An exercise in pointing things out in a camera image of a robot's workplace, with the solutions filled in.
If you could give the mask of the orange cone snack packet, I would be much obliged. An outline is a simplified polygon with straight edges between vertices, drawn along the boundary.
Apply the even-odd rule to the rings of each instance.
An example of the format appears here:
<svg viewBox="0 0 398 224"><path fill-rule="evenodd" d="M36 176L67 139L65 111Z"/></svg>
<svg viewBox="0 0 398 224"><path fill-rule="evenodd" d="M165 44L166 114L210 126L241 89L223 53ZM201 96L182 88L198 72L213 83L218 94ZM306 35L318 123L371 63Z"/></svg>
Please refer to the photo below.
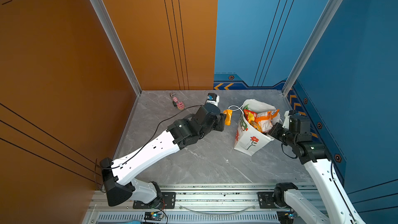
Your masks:
<svg viewBox="0 0 398 224"><path fill-rule="evenodd" d="M231 118L232 118L233 111L228 109L228 110L224 110L223 113L225 114L224 124L227 125L227 126L230 126L231 125Z"/></svg>

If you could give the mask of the orange snack bag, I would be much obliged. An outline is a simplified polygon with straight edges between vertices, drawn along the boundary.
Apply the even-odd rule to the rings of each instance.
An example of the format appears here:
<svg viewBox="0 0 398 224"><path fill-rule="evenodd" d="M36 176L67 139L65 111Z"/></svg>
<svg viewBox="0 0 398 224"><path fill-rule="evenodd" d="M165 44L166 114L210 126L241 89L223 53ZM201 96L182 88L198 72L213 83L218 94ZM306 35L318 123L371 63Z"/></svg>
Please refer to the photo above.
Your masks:
<svg viewBox="0 0 398 224"><path fill-rule="evenodd" d="M279 110L271 110L257 114L256 124L262 133L268 132L280 120Z"/></svg>

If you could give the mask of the small orange snack packet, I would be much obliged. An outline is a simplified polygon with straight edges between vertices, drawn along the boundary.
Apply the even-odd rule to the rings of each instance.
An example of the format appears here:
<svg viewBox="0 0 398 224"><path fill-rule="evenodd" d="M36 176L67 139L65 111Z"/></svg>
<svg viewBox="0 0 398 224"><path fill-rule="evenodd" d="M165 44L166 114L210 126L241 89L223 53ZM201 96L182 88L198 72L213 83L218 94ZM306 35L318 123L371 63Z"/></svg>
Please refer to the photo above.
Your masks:
<svg viewBox="0 0 398 224"><path fill-rule="evenodd" d="M252 122L250 123L250 125L251 125L252 127L254 127L257 131L259 131L259 132L261 132L261 133L263 132L263 131L262 131L261 125L258 124L257 122L252 121Z"/></svg>

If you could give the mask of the white floral paper bag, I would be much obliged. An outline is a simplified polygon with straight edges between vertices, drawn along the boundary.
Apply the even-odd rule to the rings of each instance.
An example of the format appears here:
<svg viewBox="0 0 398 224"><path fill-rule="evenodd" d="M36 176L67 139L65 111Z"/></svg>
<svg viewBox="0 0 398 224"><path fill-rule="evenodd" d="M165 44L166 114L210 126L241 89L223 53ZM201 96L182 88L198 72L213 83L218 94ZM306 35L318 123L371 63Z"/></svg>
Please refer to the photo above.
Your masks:
<svg viewBox="0 0 398 224"><path fill-rule="evenodd" d="M270 137L268 132L261 133L252 127L245 119L244 109L251 110L257 114L277 109L272 105L255 99L247 99L243 102L242 106L237 107L237 110L241 112L241 116L238 121L234 149L252 156L269 142L273 141L274 138Z"/></svg>

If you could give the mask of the red yellow snack packet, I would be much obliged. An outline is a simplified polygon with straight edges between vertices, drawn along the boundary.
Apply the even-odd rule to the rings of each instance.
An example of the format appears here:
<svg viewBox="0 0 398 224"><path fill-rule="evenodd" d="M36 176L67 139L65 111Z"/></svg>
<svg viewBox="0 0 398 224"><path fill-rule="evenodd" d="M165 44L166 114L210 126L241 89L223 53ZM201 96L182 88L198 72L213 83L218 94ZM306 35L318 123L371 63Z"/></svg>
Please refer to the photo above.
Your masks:
<svg viewBox="0 0 398 224"><path fill-rule="evenodd" d="M247 122L249 124L251 124L252 122L254 122L256 120L257 113L255 113L255 112L253 112L251 110L247 110L247 109L244 109L243 112L244 112L244 115L245 115L245 119L247 120Z"/></svg>

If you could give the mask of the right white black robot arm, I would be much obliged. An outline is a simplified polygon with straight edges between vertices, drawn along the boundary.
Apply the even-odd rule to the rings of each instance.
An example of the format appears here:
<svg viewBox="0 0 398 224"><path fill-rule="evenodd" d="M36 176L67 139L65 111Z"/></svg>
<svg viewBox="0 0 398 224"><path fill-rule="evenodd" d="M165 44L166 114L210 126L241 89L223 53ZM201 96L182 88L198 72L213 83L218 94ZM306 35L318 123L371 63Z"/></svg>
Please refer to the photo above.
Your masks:
<svg viewBox="0 0 398 224"><path fill-rule="evenodd" d="M364 223L337 176L328 149L312 140L311 121L306 116L287 111L284 123L276 123L269 135L291 147L294 157L314 181L327 213L313 206L293 183L276 185L273 200L277 207L294 210L307 224Z"/></svg>

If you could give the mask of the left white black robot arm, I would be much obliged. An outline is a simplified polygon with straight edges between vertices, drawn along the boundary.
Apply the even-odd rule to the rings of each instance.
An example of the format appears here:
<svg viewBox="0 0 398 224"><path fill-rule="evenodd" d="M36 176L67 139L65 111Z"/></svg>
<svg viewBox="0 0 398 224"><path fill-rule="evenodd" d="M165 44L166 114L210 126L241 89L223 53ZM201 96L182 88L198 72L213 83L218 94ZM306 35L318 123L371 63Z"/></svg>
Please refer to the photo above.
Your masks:
<svg viewBox="0 0 398 224"><path fill-rule="evenodd" d="M119 159L103 159L99 165L108 205L140 201L149 207L158 207L163 202L163 194L157 182L146 183L136 176L161 159L196 144L211 131L222 132L226 117L216 105L206 103L195 114L175 120L138 150Z"/></svg>

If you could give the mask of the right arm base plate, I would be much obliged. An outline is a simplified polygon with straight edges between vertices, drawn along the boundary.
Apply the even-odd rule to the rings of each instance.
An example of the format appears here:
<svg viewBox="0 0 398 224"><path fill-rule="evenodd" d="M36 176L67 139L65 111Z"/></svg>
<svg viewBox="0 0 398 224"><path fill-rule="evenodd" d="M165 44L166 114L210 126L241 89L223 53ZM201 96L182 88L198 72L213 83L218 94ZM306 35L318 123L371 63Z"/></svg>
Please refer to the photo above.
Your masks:
<svg viewBox="0 0 398 224"><path fill-rule="evenodd" d="M266 208L286 208L286 205L278 205L273 192L258 192L258 201L260 209Z"/></svg>

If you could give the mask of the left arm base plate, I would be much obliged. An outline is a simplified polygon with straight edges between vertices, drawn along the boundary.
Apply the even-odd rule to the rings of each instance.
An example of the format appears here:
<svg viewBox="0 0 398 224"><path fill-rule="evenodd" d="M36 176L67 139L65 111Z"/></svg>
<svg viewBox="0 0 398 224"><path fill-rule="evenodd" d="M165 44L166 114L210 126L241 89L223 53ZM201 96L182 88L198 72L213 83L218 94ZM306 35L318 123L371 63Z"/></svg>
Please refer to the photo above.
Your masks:
<svg viewBox="0 0 398 224"><path fill-rule="evenodd" d="M176 192L162 192L161 198L156 198L151 203L145 204L134 201L134 209L174 209L176 203Z"/></svg>

